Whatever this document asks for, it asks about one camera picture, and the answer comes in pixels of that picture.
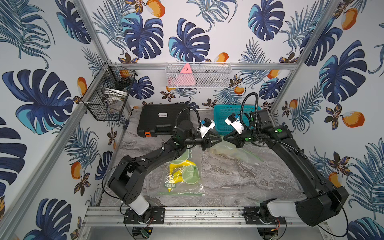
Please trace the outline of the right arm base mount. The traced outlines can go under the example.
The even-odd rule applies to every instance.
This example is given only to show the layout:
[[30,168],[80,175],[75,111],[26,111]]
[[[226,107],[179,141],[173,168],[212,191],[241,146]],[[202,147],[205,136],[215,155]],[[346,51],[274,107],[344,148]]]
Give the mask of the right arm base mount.
[[266,207],[245,207],[242,216],[247,225],[284,225],[287,223],[283,217],[273,217]]

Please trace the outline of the zip-top bag green print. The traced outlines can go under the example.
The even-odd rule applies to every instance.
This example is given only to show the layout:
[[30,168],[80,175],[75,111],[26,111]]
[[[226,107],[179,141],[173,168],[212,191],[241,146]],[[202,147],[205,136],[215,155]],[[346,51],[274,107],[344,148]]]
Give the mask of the zip-top bag green print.
[[222,156],[226,159],[238,160],[246,163],[263,162],[261,158],[242,148],[236,148],[234,144],[223,141],[209,148],[211,154]]

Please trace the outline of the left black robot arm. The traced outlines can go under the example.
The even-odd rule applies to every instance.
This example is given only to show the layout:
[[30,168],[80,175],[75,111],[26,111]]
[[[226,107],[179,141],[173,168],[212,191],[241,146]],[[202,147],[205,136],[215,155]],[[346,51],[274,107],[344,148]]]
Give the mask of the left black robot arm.
[[220,143],[220,135],[212,131],[215,125],[213,120],[206,118],[199,122],[195,130],[191,121],[182,121],[173,130],[172,137],[162,143],[159,149],[135,158],[123,157],[107,186],[138,216],[147,214],[150,204],[141,194],[146,176],[161,165],[182,156],[188,146],[201,146],[204,151]]

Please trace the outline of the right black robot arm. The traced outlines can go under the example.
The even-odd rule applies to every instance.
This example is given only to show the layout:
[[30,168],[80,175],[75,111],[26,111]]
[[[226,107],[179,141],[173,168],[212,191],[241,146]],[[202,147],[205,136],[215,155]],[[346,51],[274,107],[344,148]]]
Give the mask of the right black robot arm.
[[349,194],[344,187],[336,187],[312,164],[299,148],[292,132],[284,126],[274,126],[268,112],[250,114],[251,127],[246,128],[239,114],[231,114],[225,122],[234,130],[224,140],[242,148],[246,143],[265,143],[288,166],[299,182],[305,198],[297,200],[270,199],[260,204],[256,216],[269,222],[272,218],[298,218],[314,227],[343,209]]

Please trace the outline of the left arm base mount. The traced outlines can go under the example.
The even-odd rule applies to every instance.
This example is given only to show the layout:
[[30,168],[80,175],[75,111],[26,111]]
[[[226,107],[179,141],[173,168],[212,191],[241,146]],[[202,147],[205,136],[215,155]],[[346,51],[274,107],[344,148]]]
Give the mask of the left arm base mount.
[[150,206],[142,215],[137,214],[132,208],[125,212],[124,224],[126,225],[162,225],[166,209]]

